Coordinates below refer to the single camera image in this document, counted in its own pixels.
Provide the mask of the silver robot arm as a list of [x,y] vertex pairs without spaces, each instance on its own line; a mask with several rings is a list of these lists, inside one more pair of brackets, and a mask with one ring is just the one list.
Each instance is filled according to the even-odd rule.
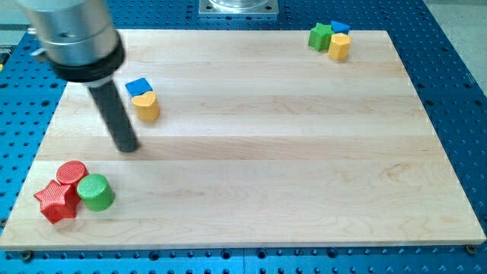
[[125,50],[105,0],[18,0],[53,71],[98,88],[113,79]]

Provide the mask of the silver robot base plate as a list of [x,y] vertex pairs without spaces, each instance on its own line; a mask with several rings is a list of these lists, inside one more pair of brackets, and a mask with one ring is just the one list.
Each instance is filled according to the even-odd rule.
[[278,0],[199,0],[199,14],[278,14]]

